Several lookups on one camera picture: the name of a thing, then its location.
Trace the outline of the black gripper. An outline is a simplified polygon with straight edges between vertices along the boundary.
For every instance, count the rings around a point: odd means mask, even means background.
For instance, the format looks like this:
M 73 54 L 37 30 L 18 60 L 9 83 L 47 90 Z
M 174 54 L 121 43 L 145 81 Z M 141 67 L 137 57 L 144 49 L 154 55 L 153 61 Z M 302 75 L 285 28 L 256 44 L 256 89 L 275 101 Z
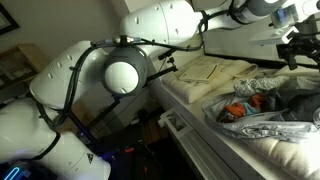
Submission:
M 315 62 L 319 61 L 320 39 L 317 38 L 319 30 L 315 21 L 304 21 L 295 27 L 299 33 L 293 36 L 288 44 L 277 45 L 277 53 L 280 59 L 288 62 L 290 70 L 297 68 L 296 56 L 304 56 Z

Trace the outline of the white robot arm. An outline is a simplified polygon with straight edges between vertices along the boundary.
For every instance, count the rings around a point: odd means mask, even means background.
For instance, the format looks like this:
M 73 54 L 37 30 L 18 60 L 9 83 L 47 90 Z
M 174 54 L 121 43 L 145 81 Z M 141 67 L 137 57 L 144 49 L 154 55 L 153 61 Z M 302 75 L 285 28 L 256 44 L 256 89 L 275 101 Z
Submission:
M 319 0 L 239 0 L 200 12 L 185 0 L 165 0 L 132 12 L 122 19 L 119 38 L 74 44 L 31 81 L 28 97 L 0 110 L 0 162 L 38 161 L 61 180 L 108 180 L 108 162 L 74 134 L 54 129 L 74 101 L 96 83 L 118 97 L 133 95 L 159 48 L 183 51 L 196 34 L 236 29 L 287 8 L 303 21 L 318 12 Z

